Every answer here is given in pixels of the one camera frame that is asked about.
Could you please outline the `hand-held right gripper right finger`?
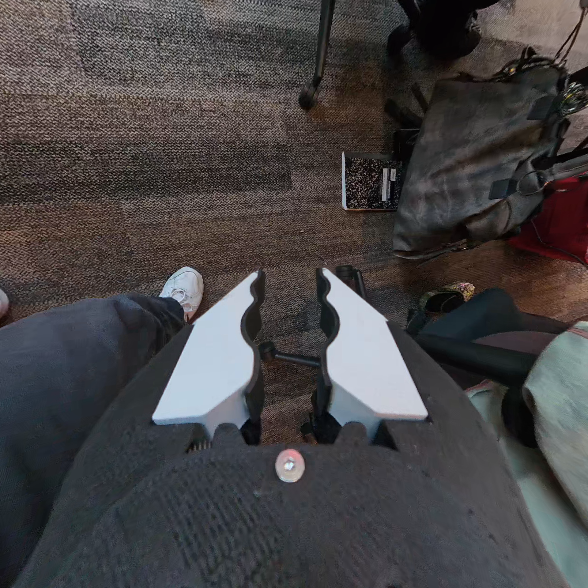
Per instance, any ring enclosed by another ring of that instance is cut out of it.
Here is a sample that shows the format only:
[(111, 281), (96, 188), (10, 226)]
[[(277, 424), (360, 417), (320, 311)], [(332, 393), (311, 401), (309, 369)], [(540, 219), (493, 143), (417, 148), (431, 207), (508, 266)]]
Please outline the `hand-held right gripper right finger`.
[(386, 317), (329, 269), (316, 270), (319, 326), (326, 342), (319, 355), (312, 397), (312, 433), (333, 444), (349, 423), (361, 424), (368, 441), (383, 423), (425, 422), (428, 410)]

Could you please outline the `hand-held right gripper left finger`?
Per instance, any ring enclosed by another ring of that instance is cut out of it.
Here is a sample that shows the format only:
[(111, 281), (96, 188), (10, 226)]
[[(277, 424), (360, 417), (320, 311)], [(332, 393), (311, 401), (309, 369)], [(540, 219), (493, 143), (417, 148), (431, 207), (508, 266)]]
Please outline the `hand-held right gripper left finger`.
[(233, 424), (248, 445), (261, 441), (265, 402), (261, 330), (266, 274), (252, 272), (192, 324), (152, 414), (155, 425), (198, 424), (211, 438)]

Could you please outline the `black chair caster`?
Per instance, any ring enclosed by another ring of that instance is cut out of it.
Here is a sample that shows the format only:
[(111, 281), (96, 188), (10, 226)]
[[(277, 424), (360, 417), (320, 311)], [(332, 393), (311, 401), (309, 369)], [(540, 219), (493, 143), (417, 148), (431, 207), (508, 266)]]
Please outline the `black chair caster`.
[(363, 300), (367, 300), (364, 277), (358, 268), (350, 264), (339, 265), (335, 267), (335, 275), (363, 298)]

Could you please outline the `person's black pants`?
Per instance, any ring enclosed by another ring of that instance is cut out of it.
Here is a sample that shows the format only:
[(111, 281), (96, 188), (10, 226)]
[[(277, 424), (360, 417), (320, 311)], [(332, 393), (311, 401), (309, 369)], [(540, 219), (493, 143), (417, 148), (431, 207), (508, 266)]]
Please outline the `person's black pants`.
[(1, 587), (25, 566), (89, 432), (184, 325), (177, 300), (129, 293), (1, 328)]

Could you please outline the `black speckled notebook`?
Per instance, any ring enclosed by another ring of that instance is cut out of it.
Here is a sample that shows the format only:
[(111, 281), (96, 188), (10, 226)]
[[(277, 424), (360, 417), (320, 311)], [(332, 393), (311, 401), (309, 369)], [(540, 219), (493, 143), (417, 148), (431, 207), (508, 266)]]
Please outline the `black speckled notebook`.
[(408, 167), (395, 153), (343, 151), (342, 208), (351, 212), (395, 212)]

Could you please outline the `pale green cloth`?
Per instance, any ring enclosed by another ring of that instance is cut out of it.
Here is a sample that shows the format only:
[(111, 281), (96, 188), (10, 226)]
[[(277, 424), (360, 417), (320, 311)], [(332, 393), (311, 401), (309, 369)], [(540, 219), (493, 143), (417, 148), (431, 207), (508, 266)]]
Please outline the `pale green cloth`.
[(505, 386), (486, 379), (466, 393), (492, 427), (548, 554), (569, 587), (587, 587), (587, 322), (477, 342), (538, 356), (522, 390), (537, 448), (507, 430)]

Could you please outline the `grey leather bag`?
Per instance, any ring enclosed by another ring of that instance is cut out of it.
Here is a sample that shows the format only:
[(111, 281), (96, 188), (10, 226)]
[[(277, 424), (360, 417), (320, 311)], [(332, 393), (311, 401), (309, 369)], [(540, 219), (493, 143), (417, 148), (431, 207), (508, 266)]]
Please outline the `grey leather bag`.
[(527, 48), (488, 78), (439, 80), (394, 216), (393, 254), (425, 260), (509, 236), (573, 170), (557, 159), (569, 72)]

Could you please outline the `red bag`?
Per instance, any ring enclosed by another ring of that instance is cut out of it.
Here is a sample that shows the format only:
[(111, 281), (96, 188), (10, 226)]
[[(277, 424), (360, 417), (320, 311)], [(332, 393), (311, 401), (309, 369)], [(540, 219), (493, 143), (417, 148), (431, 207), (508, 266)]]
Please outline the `red bag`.
[(539, 213), (508, 240), (521, 251), (587, 266), (587, 173), (548, 184)]

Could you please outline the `black chair leg with caster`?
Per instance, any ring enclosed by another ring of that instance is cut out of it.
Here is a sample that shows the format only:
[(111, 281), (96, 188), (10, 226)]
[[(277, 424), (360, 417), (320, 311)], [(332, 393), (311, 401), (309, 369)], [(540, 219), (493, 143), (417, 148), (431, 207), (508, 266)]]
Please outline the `black chair leg with caster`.
[(321, 1), (320, 4), (315, 69), (312, 79), (302, 88), (298, 97), (299, 106), (305, 111), (310, 111), (316, 105), (318, 92), (324, 77), (335, 3), (336, 1)]

